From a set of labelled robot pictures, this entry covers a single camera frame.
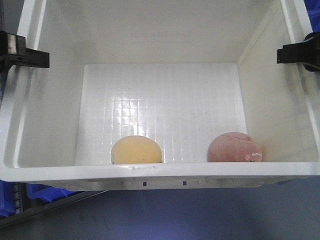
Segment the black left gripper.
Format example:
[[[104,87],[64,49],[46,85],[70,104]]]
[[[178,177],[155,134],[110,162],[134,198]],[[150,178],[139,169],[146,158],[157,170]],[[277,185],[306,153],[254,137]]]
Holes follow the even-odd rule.
[[[50,54],[27,48],[24,36],[1,31],[0,73],[7,72],[12,66],[47,69],[50,67]]]

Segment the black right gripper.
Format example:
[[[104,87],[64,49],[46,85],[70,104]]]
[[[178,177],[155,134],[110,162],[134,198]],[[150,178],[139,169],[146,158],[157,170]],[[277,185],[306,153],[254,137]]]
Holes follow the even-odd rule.
[[[283,45],[277,50],[278,64],[303,64],[309,72],[320,71],[320,32],[309,33],[303,42]]]

